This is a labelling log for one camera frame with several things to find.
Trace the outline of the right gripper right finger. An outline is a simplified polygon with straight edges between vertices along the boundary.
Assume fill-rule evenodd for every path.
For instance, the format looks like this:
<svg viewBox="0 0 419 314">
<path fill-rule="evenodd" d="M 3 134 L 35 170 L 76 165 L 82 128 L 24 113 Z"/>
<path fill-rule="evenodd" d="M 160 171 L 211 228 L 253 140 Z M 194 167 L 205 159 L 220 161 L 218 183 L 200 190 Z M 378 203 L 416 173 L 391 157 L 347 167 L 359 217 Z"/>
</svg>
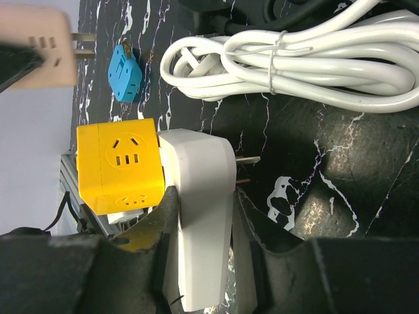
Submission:
<svg viewBox="0 0 419 314">
<path fill-rule="evenodd" d="M 239 313 L 417 313 L 417 239 L 302 240 L 235 193 Z"/>
</svg>

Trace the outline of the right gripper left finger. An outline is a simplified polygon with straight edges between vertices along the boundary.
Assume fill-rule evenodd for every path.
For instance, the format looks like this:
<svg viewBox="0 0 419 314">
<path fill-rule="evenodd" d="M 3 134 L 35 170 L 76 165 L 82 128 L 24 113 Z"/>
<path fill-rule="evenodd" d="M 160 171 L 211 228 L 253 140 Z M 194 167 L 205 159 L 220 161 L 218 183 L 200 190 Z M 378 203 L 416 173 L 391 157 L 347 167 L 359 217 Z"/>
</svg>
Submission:
<svg viewBox="0 0 419 314">
<path fill-rule="evenodd" d="M 173 312 L 178 211 L 171 186 L 151 213 L 113 239 L 29 230 L 2 235 L 1 312 Z"/>
</svg>

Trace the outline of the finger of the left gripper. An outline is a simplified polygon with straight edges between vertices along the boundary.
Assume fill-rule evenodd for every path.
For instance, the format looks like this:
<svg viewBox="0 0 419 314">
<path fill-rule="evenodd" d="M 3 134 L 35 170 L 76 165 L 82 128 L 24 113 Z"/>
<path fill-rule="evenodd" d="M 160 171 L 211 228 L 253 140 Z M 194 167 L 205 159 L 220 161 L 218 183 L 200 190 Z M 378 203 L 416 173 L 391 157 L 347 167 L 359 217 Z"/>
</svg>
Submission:
<svg viewBox="0 0 419 314">
<path fill-rule="evenodd" d="M 1 92 L 40 67 L 44 61 L 34 48 L 1 42 Z"/>
</svg>

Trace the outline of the beige cube socket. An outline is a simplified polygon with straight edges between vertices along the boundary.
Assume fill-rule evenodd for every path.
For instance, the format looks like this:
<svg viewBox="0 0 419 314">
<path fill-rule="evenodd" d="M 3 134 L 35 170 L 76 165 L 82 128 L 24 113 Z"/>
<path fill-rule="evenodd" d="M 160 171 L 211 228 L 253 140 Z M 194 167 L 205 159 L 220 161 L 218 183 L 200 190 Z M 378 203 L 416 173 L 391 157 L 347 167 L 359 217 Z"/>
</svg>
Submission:
<svg viewBox="0 0 419 314">
<path fill-rule="evenodd" d="M 94 58 L 93 50 L 73 48 L 74 41 L 92 41 L 90 33 L 72 33 L 67 14 L 55 7 L 1 4 L 1 42 L 34 48 L 44 63 L 7 89 L 75 86 L 76 59 Z"/>
</svg>

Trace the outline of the blue plug adapter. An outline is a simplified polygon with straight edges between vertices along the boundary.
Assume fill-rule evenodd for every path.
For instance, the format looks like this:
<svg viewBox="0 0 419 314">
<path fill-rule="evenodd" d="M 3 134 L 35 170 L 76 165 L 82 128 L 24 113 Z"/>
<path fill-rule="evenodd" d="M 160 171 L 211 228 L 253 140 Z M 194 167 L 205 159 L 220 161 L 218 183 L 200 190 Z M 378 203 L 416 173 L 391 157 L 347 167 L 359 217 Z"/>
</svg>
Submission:
<svg viewBox="0 0 419 314">
<path fill-rule="evenodd" d="M 131 45 L 122 41 L 116 45 L 107 71 L 108 83 L 119 102 L 132 103 L 143 78 Z"/>
</svg>

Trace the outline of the white triangular power strip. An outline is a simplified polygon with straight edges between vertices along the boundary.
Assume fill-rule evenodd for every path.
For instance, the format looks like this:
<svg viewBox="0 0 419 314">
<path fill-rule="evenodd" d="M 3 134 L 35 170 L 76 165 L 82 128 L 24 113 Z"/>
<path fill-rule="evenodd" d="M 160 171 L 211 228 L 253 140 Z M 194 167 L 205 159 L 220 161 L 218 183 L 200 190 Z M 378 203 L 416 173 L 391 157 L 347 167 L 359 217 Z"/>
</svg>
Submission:
<svg viewBox="0 0 419 314">
<path fill-rule="evenodd" d="M 106 313 L 194 312 L 225 299 L 240 160 L 222 137 L 176 129 L 158 139 L 167 188 L 117 239 Z"/>
</svg>

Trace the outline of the yellow cube socket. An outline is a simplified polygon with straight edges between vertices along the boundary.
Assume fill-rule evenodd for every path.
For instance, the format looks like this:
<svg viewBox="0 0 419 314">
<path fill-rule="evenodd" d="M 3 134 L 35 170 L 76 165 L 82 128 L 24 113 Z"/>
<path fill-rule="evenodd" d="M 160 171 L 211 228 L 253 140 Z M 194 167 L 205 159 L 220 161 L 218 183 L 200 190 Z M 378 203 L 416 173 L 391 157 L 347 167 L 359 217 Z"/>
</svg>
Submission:
<svg viewBox="0 0 419 314">
<path fill-rule="evenodd" d="M 81 199 L 97 215 L 158 205 L 165 193 L 152 118 L 77 127 Z"/>
</svg>

